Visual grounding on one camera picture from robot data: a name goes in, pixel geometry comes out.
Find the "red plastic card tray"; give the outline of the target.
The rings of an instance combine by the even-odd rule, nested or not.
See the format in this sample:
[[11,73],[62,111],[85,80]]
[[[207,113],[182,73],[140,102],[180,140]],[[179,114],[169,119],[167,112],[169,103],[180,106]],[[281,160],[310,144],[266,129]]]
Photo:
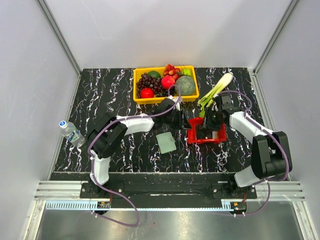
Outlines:
[[[201,130],[203,123],[202,117],[196,117],[188,120],[191,129],[187,130],[188,144],[219,144],[227,140],[226,125],[222,124],[219,130]],[[212,139],[212,132],[219,131],[219,139]]]

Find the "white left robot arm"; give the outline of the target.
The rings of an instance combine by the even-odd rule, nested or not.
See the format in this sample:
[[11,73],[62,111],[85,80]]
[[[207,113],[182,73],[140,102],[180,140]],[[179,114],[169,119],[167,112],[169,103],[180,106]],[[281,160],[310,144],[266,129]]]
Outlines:
[[168,125],[176,130],[190,130],[181,97],[166,97],[147,114],[115,116],[105,113],[87,135],[88,154],[91,159],[91,192],[98,198],[107,195],[111,156],[120,147],[126,135],[147,133]]

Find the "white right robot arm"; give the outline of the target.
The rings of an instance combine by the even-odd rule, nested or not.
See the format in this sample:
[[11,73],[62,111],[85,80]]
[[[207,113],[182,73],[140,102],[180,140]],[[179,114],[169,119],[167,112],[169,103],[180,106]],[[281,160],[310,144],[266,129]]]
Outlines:
[[200,129],[217,132],[227,125],[251,143],[250,166],[234,174],[228,194],[239,198],[250,185],[286,180],[293,167],[287,135],[264,127],[248,115],[247,109],[235,107],[227,91],[213,100],[215,104],[205,110]]

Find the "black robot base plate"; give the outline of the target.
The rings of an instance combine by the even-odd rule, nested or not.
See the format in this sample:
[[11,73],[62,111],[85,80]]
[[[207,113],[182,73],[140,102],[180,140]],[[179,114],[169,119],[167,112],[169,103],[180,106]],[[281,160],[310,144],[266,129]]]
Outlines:
[[88,174],[53,175],[57,199],[111,201],[129,207],[120,195],[131,200],[136,207],[154,205],[183,205],[208,207],[218,201],[241,202],[255,200],[252,186],[238,188],[232,173],[116,173],[109,175],[105,188],[96,186]]

